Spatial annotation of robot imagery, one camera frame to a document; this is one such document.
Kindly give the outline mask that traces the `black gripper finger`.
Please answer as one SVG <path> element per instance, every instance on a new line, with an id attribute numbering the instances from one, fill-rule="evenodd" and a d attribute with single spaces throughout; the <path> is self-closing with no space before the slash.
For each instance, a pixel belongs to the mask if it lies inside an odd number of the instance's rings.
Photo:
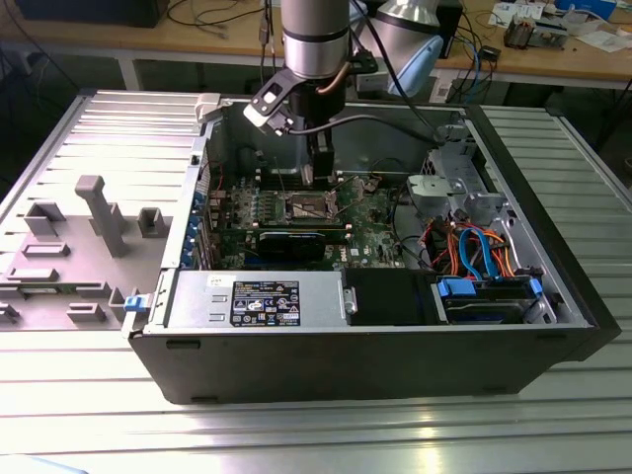
<path id="1" fill-rule="evenodd" d="M 335 150 L 333 148 L 318 149 L 314 153 L 314 188 L 328 190 L 335 178 Z"/>
<path id="2" fill-rule="evenodd" d="M 313 168 L 330 167 L 330 132 L 319 131 L 307 136 L 307 151 Z"/>

